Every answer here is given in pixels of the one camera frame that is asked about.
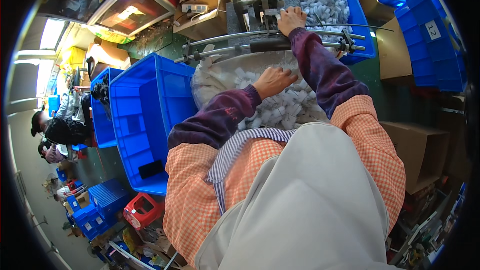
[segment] person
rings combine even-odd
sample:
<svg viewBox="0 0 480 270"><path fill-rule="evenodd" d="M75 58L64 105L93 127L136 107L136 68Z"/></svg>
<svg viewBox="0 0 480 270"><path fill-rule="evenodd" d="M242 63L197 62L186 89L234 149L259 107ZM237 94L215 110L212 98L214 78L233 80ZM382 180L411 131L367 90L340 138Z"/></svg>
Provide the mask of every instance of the person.
<svg viewBox="0 0 480 270"><path fill-rule="evenodd" d="M163 228L198 270L392 267L385 240L403 204L404 165L368 87L305 22L300 7L289 7L278 28L330 123L236 133L262 100L298 79L269 67L168 136Z"/></svg>
<svg viewBox="0 0 480 270"><path fill-rule="evenodd" d="M51 144L47 141L41 142L38 146L38 153L40 153L41 158L45 159L49 164L60 163L66 160L67 156L63 155L57 147L59 147L57 144Z"/></svg>
<svg viewBox="0 0 480 270"><path fill-rule="evenodd" d="M30 132L33 137L43 132L48 140L57 144L88 144L92 130L90 105L90 94L75 87L71 95L62 95L56 116L49 117L46 111L36 111L32 116Z"/></svg>
<svg viewBox="0 0 480 270"><path fill-rule="evenodd" d="M70 192L70 189L68 186L61 187L60 189L57 190L57 194L53 194L53 199L55 199L55 201L66 201L67 200L66 193L68 192Z"/></svg>

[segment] paper sticker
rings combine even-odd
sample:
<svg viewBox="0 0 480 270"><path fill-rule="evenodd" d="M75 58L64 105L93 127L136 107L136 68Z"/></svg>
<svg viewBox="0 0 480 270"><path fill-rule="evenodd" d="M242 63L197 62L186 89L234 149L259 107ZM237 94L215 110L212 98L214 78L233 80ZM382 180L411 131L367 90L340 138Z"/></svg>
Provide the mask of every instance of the paper sticker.
<svg viewBox="0 0 480 270"><path fill-rule="evenodd" d="M435 20L425 23L430 39L435 40L441 37L438 27L435 24Z"/></svg>

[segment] metal rail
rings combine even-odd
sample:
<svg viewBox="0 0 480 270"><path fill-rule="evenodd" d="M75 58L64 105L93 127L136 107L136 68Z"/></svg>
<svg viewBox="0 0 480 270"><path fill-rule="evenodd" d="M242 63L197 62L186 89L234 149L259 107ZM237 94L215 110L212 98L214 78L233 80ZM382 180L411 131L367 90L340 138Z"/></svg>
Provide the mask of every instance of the metal rail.
<svg viewBox="0 0 480 270"><path fill-rule="evenodd" d="M328 35L328 36L340 36L343 37L342 32L336 32L336 31L327 31L327 30L316 30L316 29L307 29L308 32L313 32L313 33L318 33L321 35ZM200 46L204 44L209 44L213 42L219 42L219 41L225 41L229 39L234 39L234 38L243 38L243 37L249 37L249 36L255 36L255 35L266 35L267 33L270 34L277 34L281 33L278 29L273 29L273 30L259 30L259 31L249 31L249 32L240 32L240 33L234 33L231 35L224 35L224 36L219 36L219 37L214 37L210 39L202 39L200 41L192 42L190 43L190 46ZM348 34L350 38L352 39L359 39L359 40L364 40L365 36L361 35L356 35L356 34Z"/></svg>
<svg viewBox="0 0 480 270"><path fill-rule="evenodd" d="M341 44L340 43L324 42L323 46L324 47L332 47L332 48L340 48ZM241 45L240 50L243 50L243 49L250 49L250 45ZM355 50L365 50L365 47L364 46L353 45L353 49L355 49ZM228 53L230 51L235 51L235 47L234 46L225 47L225 48L221 48L221 49L215 49L215 50L211 50L211 51L201 52L201 53L199 53L199 56L200 57L208 57L208 56L211 56L211 55L225 54L225 53ZM188 59L193 60L194 55L193 54L189 55ZM174 63L181 63L181 62L183 62L183 57L177 58L173 62Z"/></svg>

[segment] red plastic stool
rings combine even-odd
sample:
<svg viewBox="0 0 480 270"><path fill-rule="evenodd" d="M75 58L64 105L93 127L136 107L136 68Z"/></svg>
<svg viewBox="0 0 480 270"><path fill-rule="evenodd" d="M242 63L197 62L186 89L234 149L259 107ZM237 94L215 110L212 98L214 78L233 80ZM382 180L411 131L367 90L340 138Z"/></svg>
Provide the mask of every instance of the red plastic stool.
<svg viewBox="0 0 480 270"><path fill-rule="evenodd" d="M144 209L146 204L145 200L153 206L149 211ZM156 219L159 219L164 211L165 203L156 202L146 193L138 193L123 209L123 217L139 231L150 225Z"/></svg>

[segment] window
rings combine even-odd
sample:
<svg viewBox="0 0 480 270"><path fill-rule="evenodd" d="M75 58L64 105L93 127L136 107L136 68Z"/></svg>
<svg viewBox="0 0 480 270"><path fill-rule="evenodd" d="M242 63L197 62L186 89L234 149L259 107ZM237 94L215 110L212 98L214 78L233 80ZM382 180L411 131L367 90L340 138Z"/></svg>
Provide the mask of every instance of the window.
<svg viewBox="0 0 480 270"><path fill-rule="evenodd" d="M65 31L67 21L49 18L43 28L42 39L40 39L40 50L57 50L60 38Z"/></svg>

